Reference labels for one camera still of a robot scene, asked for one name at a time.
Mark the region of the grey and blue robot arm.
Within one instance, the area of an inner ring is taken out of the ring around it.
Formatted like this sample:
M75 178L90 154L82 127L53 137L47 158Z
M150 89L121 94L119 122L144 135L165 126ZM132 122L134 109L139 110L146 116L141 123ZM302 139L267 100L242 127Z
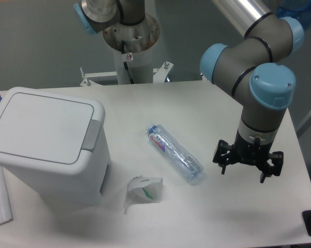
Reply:
M302 45L304 30L294 18L276 17L262 1L215 5L244 39L233 48L214 44L200 60L203 76L243 107L235 142L219 141L213 161L222 169L255 166L264 181L281 174L284 155L270 149L296 87L293 72L278 62ZM114 51L119 84L154 82L144 54L156 44L160 28L144 1L78 1L73 8L83 28L102 33Z

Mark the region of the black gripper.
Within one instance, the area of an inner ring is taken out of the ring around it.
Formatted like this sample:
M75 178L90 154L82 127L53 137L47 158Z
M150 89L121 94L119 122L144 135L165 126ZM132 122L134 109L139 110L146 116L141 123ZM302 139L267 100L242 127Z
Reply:
M254 147L252 143L246 141L237 131L234 145L228 144L224 140L219 140L213 155L213 163L218 164L224 175L226 167L236 163L255 165L260 171L260 183L264 183L267 177L280 176L284 164L284 153L276 151L269 153L273 142L268 144L258 144Z

